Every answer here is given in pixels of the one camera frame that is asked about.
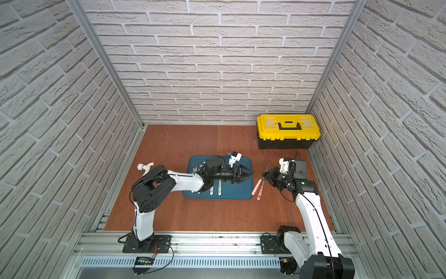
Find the pink handled spoon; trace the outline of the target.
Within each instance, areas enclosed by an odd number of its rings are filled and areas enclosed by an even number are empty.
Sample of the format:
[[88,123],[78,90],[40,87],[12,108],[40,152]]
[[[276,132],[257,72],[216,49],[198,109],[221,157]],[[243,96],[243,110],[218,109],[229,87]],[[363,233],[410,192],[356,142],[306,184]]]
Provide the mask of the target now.
[[257,192],[257,190],[259,189],[260,185],[262,183],[262,179],[259,179],[257,184],[254,186],[253,190],[252,190],[252,196],[254,196]]

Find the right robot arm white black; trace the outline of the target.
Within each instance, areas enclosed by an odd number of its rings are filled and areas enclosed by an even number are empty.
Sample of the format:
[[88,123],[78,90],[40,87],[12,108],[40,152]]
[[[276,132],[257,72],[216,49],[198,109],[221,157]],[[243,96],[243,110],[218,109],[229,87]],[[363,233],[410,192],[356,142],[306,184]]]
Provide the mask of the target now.
[[352,279],[355,267],[336,244],[321,205],[316,182],[308,179],[306,163],[297,158],[281,158],[279,167],[262,177],[280,192],[288,190],[302,215],[308,242],[300,229],[280,226],[276,233],[279,249],[291,253],[281,259],[284,275],[298,274],[301,279]]

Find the yellow black toolbox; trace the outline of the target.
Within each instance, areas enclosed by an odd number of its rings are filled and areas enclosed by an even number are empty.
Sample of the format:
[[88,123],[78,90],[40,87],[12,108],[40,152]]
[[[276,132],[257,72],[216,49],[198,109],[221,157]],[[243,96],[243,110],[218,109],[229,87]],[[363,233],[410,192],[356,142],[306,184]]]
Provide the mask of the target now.
[[260,149],[309,149],[321,136],[312,115],[260,115],[257,140]]

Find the controller board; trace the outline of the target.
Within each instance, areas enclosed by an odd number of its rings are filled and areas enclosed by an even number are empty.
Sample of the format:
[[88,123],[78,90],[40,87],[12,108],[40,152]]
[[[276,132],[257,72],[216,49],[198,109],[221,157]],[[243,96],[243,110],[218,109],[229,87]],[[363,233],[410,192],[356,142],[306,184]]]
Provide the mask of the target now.
[[294,257],[280,257],[279,264],[280,272],[283,273],[285,276],[290,275],[293,277],[298,268],[297,262]]
[[154,258],[149,257],[137,257],[132,270],[136,275],[142,275],[147,273],[155,262]]

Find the left controller board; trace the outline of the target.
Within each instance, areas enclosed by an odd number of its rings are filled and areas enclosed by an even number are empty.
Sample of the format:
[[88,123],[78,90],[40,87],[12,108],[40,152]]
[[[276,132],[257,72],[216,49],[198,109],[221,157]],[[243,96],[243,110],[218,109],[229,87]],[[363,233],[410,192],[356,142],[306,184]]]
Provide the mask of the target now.
[[155,262],[154,258],[149,257],[137,257],[132,270],[136,275],[142,275],[147,273]]

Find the teal plastic tray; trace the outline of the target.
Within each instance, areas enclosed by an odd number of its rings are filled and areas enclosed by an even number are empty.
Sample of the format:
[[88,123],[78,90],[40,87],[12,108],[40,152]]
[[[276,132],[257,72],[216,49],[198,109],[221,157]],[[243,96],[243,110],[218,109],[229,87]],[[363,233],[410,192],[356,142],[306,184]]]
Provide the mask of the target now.
[[[205,161],[210,156],[196,155],[189,159],[187,173],[193,173],[194,164],[204,165]],[[205,193],[196,193],[191,191],[183,191],[186,198],[193,199],[219,199],[219,200],[250,200],[252,198],[252,190],[254,188],[253,179],[243,183],[230,183],[229,181],[222,182],[222,195],[218,195],[218,181],[214,181],[214,194],[210,195],[210,189]]]

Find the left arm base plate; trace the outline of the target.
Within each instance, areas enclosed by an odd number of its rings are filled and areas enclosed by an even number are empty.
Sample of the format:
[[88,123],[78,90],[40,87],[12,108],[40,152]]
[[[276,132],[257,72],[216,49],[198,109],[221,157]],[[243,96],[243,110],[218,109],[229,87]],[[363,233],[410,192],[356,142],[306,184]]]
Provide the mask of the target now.
[[154,234],[146,240],[140,241],[132,232],[126,236],[123,242],[123,253],[169,253],[169,245],[171,244],[172,235]]

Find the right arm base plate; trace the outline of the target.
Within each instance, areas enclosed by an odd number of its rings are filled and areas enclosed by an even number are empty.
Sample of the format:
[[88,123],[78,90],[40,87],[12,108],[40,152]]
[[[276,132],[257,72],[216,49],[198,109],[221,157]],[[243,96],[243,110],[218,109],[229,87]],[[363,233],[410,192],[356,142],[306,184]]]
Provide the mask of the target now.
[[285,247],[283,241],[278,240],[277,236],[272,236],[269,233],[263,234],[260,237],[260,242],[262,254],[290,254],[290,251]]

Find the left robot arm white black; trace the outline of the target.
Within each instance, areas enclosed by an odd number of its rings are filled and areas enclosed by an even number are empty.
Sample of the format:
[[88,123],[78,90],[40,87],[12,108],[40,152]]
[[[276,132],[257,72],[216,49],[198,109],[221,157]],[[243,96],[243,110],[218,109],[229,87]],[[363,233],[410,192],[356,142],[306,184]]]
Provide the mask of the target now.
[[131,187],[130,200],[135,207],[132,233],[138,242],[151,241],[156,209],[171,192],[205,193],[214,182],[243,183],[253,177],[254,171],[239,163],[242,155],[234,152],[229,158],[211,156],[193,173],[178,173],[163,165],[138,165],[144,175]]

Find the right controller board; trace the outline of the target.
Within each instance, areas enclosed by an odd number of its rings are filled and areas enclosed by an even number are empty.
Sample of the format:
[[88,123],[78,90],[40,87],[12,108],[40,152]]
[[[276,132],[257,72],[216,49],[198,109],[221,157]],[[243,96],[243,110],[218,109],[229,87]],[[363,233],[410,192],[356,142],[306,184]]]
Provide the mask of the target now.
[[290,275],[293,277],[298,268],[297,262],[294,257],[280,257],[279,264],[280,272],[283,273],[285,276]]

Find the white pipe fitting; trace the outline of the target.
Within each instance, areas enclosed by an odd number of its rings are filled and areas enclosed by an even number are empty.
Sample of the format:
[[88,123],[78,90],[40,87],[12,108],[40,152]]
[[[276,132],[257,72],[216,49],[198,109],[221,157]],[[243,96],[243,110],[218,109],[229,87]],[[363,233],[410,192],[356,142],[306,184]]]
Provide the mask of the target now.
[[153,166],[154,166],[154,162],[151,162],[151,163],[149,163],[147,165],[140,163],[140,164],[137,165],[137,169],[139,171],[144,171],[145,174],[146,174],[146,173],[148,173],[151,170],[151,168]]

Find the white handled spoon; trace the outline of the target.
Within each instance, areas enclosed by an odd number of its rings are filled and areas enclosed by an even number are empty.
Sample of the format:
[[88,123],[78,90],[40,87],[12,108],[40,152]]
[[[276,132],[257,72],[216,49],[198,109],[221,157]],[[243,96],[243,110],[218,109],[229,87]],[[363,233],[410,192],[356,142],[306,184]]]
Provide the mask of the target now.
[[218,195],[219,196],[222,195],[222,181],[221,180],[218,181]]
[[202,193],[203,192],[203,187],[205,185],[205,178],[204,178],[204,174],[203,174],[203,168],[204,165],[199,165],[196,174],[202,179],[202,186],[199,188],[198,193]]

